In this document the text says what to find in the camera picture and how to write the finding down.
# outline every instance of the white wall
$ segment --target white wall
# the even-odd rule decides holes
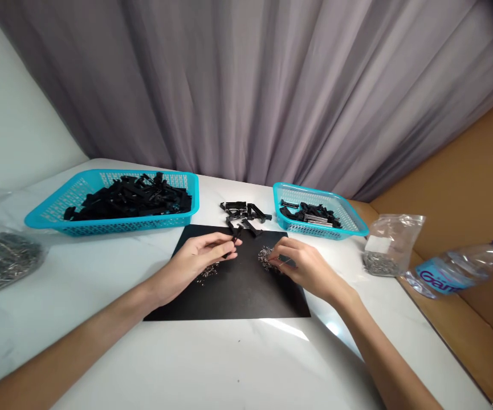
[[[22,188],[87,159],[0,29],[0,188]]]

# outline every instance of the white label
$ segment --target white label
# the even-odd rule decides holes
[[[391,238],[381,238],[379,236],[370,235],[365,250],[368,252],[387,253],[392,241]]]

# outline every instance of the blue bottle label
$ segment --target blue bottle label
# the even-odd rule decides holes
[[[417,271],[417,275],[419,275],[428,286],[440,293],[450,294],[461,289],[469,288],[469,285],[454,280],[446,275],[445,272],[438,269],[433,259],[427,260],[427,262],[416,267],[415,270]]]

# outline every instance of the hand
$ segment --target hand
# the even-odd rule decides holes
[[[278,259],[279,255],[285,257],[284,261],[293,259],[296,267]],[[328,303],[335,300],[347,304],[352,298],[358,297],[356,291],[333,271],[316,248],[296,239],[281,238],[269,255],[268,262],[306,291]]]
[[[157,307],[174,300],[208,265],[228,261],[237,257],[237,248],[242,241],[220,232],[189,238],[172,259],[147,282],[155,293]]]

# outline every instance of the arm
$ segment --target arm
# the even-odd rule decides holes
[[[231,236],[189,239],[152,277],[0,380],[0,410],[50,408],[123,335],[178,296],[208,265],[237,257]],[[227,259],[221,258],[232,252]]]
[[[282,263],[277,259],[279,255],[292,258],[296,267]],[[305,290],[336,309],[351,332],[387,408],[441,408],[377,326],[358,293],[333,271],[315,248],[284,237],[269,259],[269,263]]]

